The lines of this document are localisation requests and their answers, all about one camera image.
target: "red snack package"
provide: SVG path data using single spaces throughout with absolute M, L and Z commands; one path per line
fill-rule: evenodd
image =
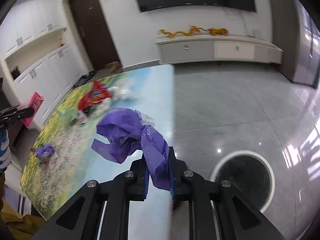
M 107 90 L 107 87 L 100 81 L 94 81 L 92 89 L 87 92 L 78 102 L 78 110 L 83 111 L 89 106 L 99 104 L 106 98 L 111 98 L 112 95 Z
M 33 94 L 33 96 L 30 99 L 30 102 L 28 103 L 27 107 L 32 107 L 34 109 L 34 114 L 31 117 L 21 119 L 25 127 L 29 127 L 33 118 L 35 117 L 36 113 L 38 112 L 38 109 L 40 108 L 41 104 L 43 103 L 44 99 L 41 95 L 39 95 L 37 92 Z

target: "white tv cabinet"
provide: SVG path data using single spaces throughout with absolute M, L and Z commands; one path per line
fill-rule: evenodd
M 177 36 L 158 38 L 161 63 L 197 61 L 251 61 L 281 64 L 282 50 L 276 45 L 245 36 Z

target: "round trash bin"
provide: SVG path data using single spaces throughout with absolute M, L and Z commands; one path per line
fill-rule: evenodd
M 223 157 L 215 166 L 210 180 L 229 180 L 262 213 L 275 192 L 271 166 L 265 158 L 251 151 L 236 151 Z

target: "purple crumpled wrapper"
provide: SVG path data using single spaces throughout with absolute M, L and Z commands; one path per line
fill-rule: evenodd
M 136 150 L 142 150 L 153 185 L 170 190 L 169 146 L 156 129 L 142 125 L 141 120 L 137 110 L 110 109 L 97 124 L 97 133 L 106 137 L 110 144 L 94 139 L 91 148 L 105 159 L 120 164 Z

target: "table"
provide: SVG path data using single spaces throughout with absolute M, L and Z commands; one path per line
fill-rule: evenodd
M 173 66 L 158 65 L 133 70 L 101 79 L 107 87 L 116 82 L 133 82 L 136 99 L 112 101 L 112 107 L 139 110 L 155 120 L 155 128 L 163 135 L 169 146 L 172 139 L 173 115 Z M 92 87 L 92 83 L 72 90 L 60 103 L 58 109 L 76 107 L 77 102 Z M 55 111 L 41 131 L 34 147 L 51 143 L 55 154 L 47 165 L 38 164 L 30 153 L 21 177 L 21 186 L 39 213 L 49 219 L 81 186 L 91 179 L 99 183 L 112 180 L 128 170 L 133 160 L 140 159 L 142 151 L 136 151 L 124 163 L 113 163 L 91 149 L 93 139 L 108 143 L 96 133 L 100 120 L 90 118 L 85 124 L 64 128 Z M 167 239 L 170 221 L 170 192 L 149 184 L 144 202 L 131 202 L 129 211 L 129 239 Z

